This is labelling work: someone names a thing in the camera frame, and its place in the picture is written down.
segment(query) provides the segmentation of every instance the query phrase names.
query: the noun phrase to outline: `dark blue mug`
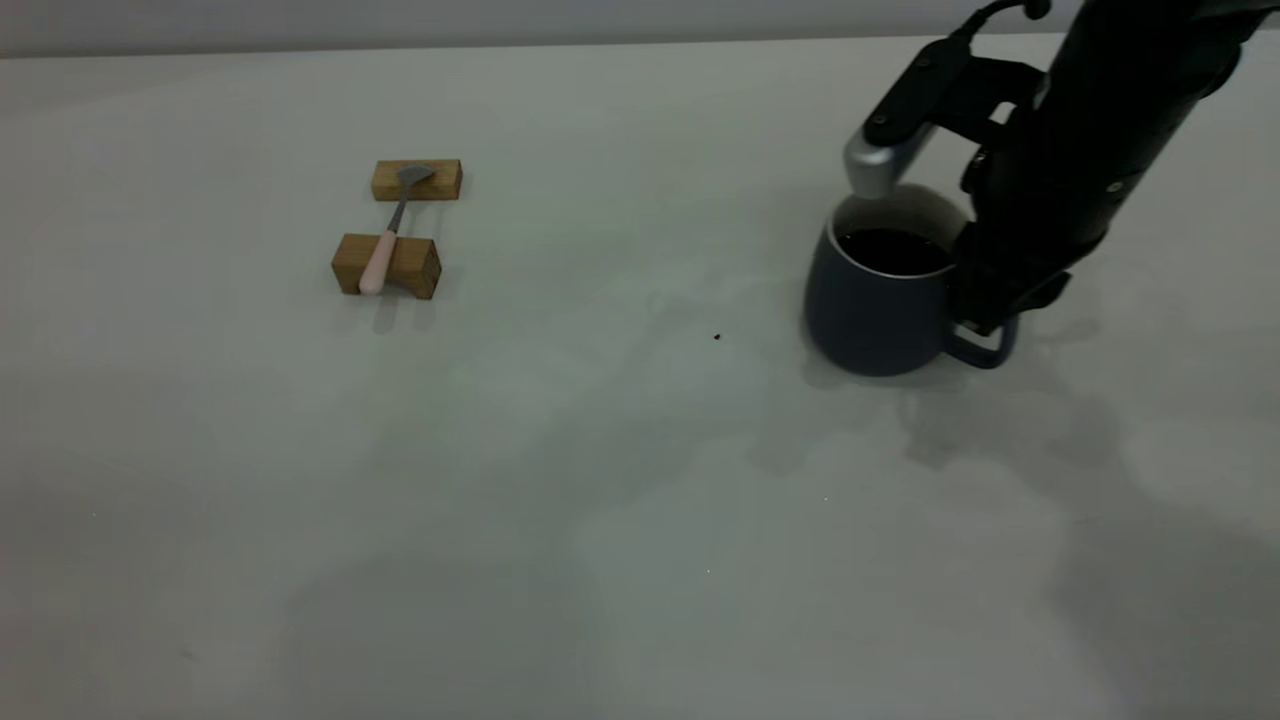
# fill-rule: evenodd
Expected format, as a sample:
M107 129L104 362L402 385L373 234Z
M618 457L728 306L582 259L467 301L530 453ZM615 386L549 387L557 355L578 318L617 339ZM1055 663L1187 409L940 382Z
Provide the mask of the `dark blue mug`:
M947 307L951 247L968 218L946 197L899 186L888 197L851 196L836 208L814 252L805 324L836 365L860 375L900 375L943 352L998 368L1018 341L1018 318L996 348L956 334Z

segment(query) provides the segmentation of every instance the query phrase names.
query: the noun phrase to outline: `dark liquid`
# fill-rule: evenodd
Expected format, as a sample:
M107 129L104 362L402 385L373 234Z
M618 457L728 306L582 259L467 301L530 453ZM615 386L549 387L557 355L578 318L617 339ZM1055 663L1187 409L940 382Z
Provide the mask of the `dark liquid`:
M855 231L836 242L859 265L888 275L927 275L951 265L946 250L904 231Z

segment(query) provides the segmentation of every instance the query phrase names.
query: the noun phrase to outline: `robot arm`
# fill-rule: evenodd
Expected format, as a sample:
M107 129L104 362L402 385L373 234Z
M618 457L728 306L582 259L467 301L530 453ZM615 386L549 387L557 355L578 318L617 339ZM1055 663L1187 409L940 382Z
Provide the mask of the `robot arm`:
M1066 269L1111 219L1240 45L1280 0L1087 0L1047 73L974 58L997 0L924 47L845 149L859 195L887 195L934 126L980 145L963 188L977 220L956 241L951 309L989 334L1057 300ZM1032 18L1047 0L1029 0ZM1005 124L989 119L1014 102Z

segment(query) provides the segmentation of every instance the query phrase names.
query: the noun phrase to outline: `spoon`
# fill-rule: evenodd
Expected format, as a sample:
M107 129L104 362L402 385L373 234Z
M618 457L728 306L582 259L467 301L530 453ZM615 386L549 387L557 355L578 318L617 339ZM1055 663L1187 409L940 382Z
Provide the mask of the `spoon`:
M392 251L396 250L396 233L399 232L399 220L404 215L404 205L408 204L408 191L415 184L435 174L435 170L426 165L404 165L396 173L401 181L401 202L396 206L396 214L387 225L387 231L378 238L374 247L374 256L365 265L365 272L360 275L360 293L378 295L387 283L387 266L392 261Z

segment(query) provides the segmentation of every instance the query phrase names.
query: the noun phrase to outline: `table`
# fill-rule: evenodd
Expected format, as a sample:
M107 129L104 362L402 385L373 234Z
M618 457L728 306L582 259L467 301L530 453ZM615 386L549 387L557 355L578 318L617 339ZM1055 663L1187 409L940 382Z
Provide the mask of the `table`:
M1007 366L858 379L801 287L924 42L0 63L0 714L1280 711L1280 35ZM394 158L431 302L328 266Z

